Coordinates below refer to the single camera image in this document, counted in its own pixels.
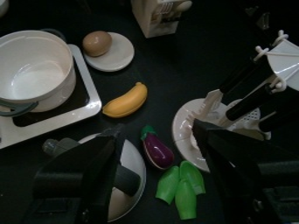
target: brown egg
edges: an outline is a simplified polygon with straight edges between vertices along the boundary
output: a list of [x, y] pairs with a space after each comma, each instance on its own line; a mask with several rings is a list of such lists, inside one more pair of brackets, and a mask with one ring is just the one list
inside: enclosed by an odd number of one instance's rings
[[91, 57], [103, 55], [113, 44], [111, 35], [105, 31], [94, 31], [83, 39], [83, 49]]

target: eggplant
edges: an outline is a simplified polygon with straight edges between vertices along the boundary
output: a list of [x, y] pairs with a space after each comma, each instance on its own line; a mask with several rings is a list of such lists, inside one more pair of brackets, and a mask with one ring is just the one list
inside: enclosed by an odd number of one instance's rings
[[155, 129], [150, 125], [143, 127], [142, 140], [149, 162], [161, 170], [169, 169], [174, 164], [174, 152], [158, 138]]

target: toy stove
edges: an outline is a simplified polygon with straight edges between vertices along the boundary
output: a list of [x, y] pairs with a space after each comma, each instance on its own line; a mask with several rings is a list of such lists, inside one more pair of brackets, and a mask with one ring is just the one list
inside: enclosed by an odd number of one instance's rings
[[75, 45], [70, 45], [70, 49], [77, 71], [77, 87], [70, 99], [47, 112], [0, 116], [0, 149], [85, 120], [101, 111], [102, 101], [81, 49]]

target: toy banana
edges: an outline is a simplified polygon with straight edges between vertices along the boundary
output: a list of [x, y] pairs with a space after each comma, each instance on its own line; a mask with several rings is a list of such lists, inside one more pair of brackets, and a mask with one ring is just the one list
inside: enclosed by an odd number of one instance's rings
[[107, 103], [103, 107], [103, 114], [114, 118], [131, 115], [145, 104], [147, 87], [138, 82], [130, 91]]

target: black table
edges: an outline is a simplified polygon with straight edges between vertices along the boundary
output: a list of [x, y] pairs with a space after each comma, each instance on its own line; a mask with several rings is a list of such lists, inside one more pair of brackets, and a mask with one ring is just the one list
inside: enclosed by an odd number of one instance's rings
[[[235, 65], [249, 59], [254, 47], [261, 45], [261, 39], [233, 2], [194, 1], [177, 33], [150, 39], [142, 33], [129, 1], [93, 0], [89, 4], [91, 14], [71, 0], [13, 0], [10, 11], [0, 19], [2, 35], [54, 28], [63, 32], [69, 43], [82, 48], [82, 40], [90, 32], [121, 33], [135, 46], [135, 57], [129, 67], [114, 73], [89, 67], [98, 93], [105, 105], [142, 81], [149, 87], [149, 98], [145, 106], [125, 118], [114, 119], [101, 112], [90, 119], [0, 150], [0, 222], [5, 224], [19, 223], [33, 201], [34, 175], [50, 159], [42, 150], [49, 138], [81, 140], [123, 123], [127, 139], [146, 157], [141, 130], [151, 124], [159, 138], [173, 148], [178, 165], [183, 158], [173, 140], [177, 111], [186, 102], [203, 98], [218, 88]], [[263, 75], [251, 78], [226, 96], [225, 103], [242, 98], [263, 79]], [[274, 142], [293, 151], [299, 146], [297, 125], [294, 122], [274, 132]], [[175, 204], [167, 206], [155, 198], [163, 172], [147, 161], [146, 168], [143, 197], [134, 210], [115, 223], [225, 223], [218, 189], [209, 173], [203, 173], [207, 193], [198, 198], [198, 219], [182, 221]]]

